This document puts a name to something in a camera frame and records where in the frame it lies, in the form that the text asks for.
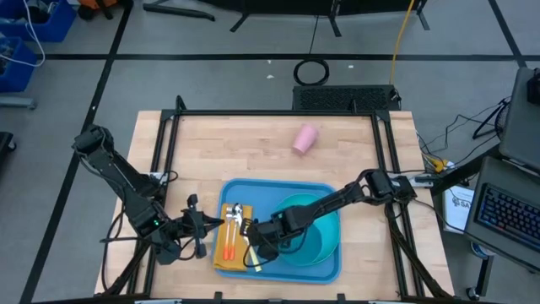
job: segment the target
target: black floor stripe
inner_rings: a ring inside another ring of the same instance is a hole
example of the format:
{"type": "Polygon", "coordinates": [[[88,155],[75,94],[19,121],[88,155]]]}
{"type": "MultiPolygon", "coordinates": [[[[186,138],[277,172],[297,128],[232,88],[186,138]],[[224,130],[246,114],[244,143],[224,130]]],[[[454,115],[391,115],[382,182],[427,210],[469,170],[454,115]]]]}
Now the black floor stripe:
{"type": "MultiPolygon", "coordinates": [[[[392,54],[117,54],[115,60],[148,61],[212,61],[212,60],[359,60],[391,61],[392,54]]],[[[440,62],[506,62],[514,61],[513,55],[398,55],[398,61],[440,62]]]]}
{"type": "MultiPolygon", "coordinates": [[[[111,46],[111,50],[109,51],[109,55],[103,68],[103,72],[101,73],[100,81],[97,84],[94,97],[92,98],[92,102],[89,106],[86,118],[84,119],[84,124],[81,132],[85,130],[86,127],[88,127],[88,125],[92,123],[95,118],[95,113],[100,104],[101,96],[103,95],[103,91],[105,90],[109,74],[111,73],[112,63],[114,62],[113,55],[116,54],[116,52],[118,51],[118,47],[120,45],[124,30],[126,29],[127,20],[129,19],[130,13],[131,9],[127,8],[122,14],[120,24],[118,25],[118,29],[116,30],[116,35],[111,46]]],[[[45,235],[41,240],[40,248],[38,249],[34,264],[32,265],[32,269],[30,271],[28,279],[26,280],[26,285],[24,286],[23,294],[20,298],[20,303],[30,303],[34,298],[35,290],[37,288],[37,285],[39,284],[41,273],[43,272],[45,262],[51,250],[54,236],[57,233],[58,225],[60,224],[60,219],[62,218],[62,213],[66,206],[66,202],[68,201],[68,196],[73,185],[73,180],[75,179],[75,175],[77,174],[77,169],[78,157],[73,154],[67,168],[66,176],[64,177],[64,181],[62,182],[60,193],[58,194],[57,201],[54,205],[54,209],[52,210],[51,218],[49,219],[49,223],[47,224],[45,235]]]]}
{"type": "Polygon", "coordinates": [[[521,58],[520,49],[519,47],[517,47],[516,41],[514,40],[514,36],[510,32],[510,28],[508,27],[508,24],[506,23],[503,13],[500,11],[499,4],[497,4],[496,0],[489,0],[489,5],[491,6],[491,9],[493,9],[495,18],[497,19],[497,22],[499,22],[500,29],[503,31],[503,35],[505,36],[506,42],[508,42],[508,46],[512,50],[512,54],[516,56],[517,64],[520,66],[520,68],[526,68],[527,65],[525,64],[525,61],[521,58]]]}
{"type": "Polygon", "coordinates": [[[46,54],[46,60],[107,60],[109,57],[109,54],[46,54]]]}

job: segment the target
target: wooden tabletop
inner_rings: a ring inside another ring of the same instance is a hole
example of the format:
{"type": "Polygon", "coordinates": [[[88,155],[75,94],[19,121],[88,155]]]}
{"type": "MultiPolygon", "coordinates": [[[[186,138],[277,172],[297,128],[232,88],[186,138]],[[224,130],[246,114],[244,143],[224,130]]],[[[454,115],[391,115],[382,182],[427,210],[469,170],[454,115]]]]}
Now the wooden tabletop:
{"type": "MultiPolygon", "coordinates": [[[[128,161],[140,172],[148,172],[159,126],[159,111],[141,111],[129,150],[128,161]]],[[[419,143],[411,112],[391,113],[401,169],[423,169],[419,143]]],[[[161,168],[165,163],[165,135],[161,168]]],[[[390,164],[380,123],[386,163],[390,164]]],[[[172,170],[180,178],[169,185],[165,210],[171,218],[181,215],[186,199],[196,193],[198,208],[217,214],[219,192],[236,177],[325,182],[336,189],[351,182],[364,169],[377,168],[375,143],[368,117],[181,117],[172,170]],[[291,152],[294,136],[302,123],[320,131],[314,147],[303,157],[291,152]]],[[[416,189],[418,199],[432,204],[429,191],[416,189]]],[[[420,204],[409,204],[418,257],[447,292],[453,294],[450,273],[435,214],[420,204]]],[[[120,211],[117,201],[116,211],[120,211]]],[[[121,236],[134,236],[124,219],[121,236]]],[[[307,299],[332,300],[345,293],[348,300],[397,299],[397,277],[388,224],[383,207],[368,204],[348,206],[341,213],[343,269],[329,285],[291,284],[265,280],[225,278],[212,267],[211,254],[203,259],[156,264],[152,297],[213,298],[222,291],[224,299],[307,299]]],[[[204,242],[212,248],[213,233],[204,242]]],[[[110,285],[133,255],[134,242],[111,243],[106,265],[110,285]]],[[[403,255],[409,294],[414,294],[410,264],[403,255]]],[[[142,290],[146,259],[139,271],[142,290]]],[[[102,291],[100,278],[96,292],[102,291]]]]}

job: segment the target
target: yellow cable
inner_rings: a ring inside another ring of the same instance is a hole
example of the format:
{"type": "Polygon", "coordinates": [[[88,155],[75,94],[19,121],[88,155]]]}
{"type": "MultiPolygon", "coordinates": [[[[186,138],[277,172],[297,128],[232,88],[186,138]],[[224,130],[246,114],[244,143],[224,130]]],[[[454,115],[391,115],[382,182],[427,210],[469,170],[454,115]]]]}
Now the yellow cable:
{"type": "Polygon", "coordinates": [[[405,27],[407,26],[408,16],[411,14],[411,10],[413,10],[413,5],[414,5],[414,0],[411,0],[411,3],[408,5],[405,19],[403,20],[402,28],[399,30],[399,35],[397,35],[396,47],[394,48],[394,56],[391,58],[390,84],[394,84],[394,73],[396,72],[397,51],[399,51],[399,44],[402,41],[403,31],[405,30],[405,27]]]}

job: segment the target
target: pink cup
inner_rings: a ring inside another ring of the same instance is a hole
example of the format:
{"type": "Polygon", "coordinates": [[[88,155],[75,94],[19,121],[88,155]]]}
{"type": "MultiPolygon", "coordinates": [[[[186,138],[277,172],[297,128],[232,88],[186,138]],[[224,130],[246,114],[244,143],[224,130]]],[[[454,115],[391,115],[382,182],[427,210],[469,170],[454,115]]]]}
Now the pink cup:
{"type": "Polygon", "coordinates": [[[319,131],[309,124],[302,124],[302,128],[293,144],[293,151],[298,155],[303,155],[308,149],[315,143],[315,140],[319,136],[319,131]]]}

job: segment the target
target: keyboard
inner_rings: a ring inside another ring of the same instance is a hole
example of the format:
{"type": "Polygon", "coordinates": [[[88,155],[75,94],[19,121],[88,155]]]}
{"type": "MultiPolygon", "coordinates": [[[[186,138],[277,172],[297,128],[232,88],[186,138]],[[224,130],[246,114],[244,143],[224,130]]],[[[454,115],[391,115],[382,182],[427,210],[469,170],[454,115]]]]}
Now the keyboard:
{"type": "Polygon", "coordinates": [[[540,252],[540,209],[486,183],[476,220],[540,252]]]}

